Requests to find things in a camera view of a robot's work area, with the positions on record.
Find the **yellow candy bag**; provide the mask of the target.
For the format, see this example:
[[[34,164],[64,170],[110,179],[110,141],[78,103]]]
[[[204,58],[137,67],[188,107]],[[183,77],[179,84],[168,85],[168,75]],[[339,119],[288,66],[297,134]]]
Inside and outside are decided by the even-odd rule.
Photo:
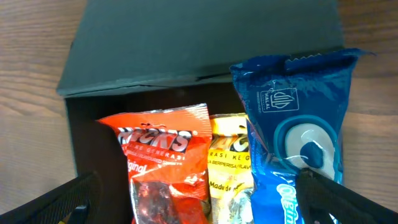
[[[212,222],[253,224],[254,181],[246,115],[213,115],[210,123],[213,139],[208,150],[208,180]]]

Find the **red candy bag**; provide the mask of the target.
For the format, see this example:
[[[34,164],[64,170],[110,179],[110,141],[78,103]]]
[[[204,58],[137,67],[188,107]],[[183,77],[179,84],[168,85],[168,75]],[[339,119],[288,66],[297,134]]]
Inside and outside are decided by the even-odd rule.
[[[127,158],[133,223],[208,221],[208,107],[119,113],[99,119]]]

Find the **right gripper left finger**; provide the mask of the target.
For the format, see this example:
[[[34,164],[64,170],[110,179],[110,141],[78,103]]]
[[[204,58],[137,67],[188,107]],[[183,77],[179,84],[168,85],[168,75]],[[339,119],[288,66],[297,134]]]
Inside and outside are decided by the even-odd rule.
[[[97,173],[83,174],[1,215],[1,223],[94,223],[102,194]]]

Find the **blue Oreo cookie pack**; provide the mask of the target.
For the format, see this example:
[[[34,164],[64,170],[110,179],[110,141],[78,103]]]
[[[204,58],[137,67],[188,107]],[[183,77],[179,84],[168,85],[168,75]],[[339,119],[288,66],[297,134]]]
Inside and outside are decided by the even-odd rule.
[[[303,223],[296,190],[302,169],[343,182],[341,129],[362,55],[360,49],[264,55],[231,66],[248,117],[256,223]]]

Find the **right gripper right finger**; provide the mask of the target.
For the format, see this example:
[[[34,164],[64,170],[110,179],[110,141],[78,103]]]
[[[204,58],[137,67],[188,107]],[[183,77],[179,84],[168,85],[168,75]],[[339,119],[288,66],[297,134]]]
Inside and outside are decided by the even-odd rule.
[[[305,223],[396,224],[394,212],[310,169],[296,176],[296,197]]]

